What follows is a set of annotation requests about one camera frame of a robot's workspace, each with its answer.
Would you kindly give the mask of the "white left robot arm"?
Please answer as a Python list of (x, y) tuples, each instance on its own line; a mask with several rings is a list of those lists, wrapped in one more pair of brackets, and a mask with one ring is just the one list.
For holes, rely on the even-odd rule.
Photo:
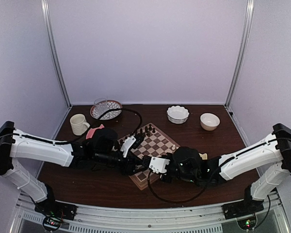
[(9, 179), (18, 189), (27, 193), (50, 216), (58, 214), (60, 205), (55, 201), (51, 187), (34, 178), (18, 161), (29, 158), (73, 169), (92, 168), (95, 164), (114, 166), (128, 175), (135, 174), (141, 159), (132, 154), (143, 141), (141, 134), (133, 135), (122, 144), (117, 133), (108, 128), (96, 128), (81, 143), (54, 141), (17, 130), (11, 121), (0, 128), (0, 176)]

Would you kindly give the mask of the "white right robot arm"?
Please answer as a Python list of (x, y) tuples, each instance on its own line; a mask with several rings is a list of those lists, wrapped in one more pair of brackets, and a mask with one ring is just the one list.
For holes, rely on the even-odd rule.
[(271, 163), (272, 166), (245, 190), (239, 203), (242, 214), (251, 213), (287, 176), (291, 175), (291, 129), (278, 123), (273, 132), (259, 142), (240, 151), (203, 160), (198, 151), (179, 147), (162, 157), (143, 156), (143, 166), (160, 174), (165, 182), (179, 179), (202, 188), (225, 181)]

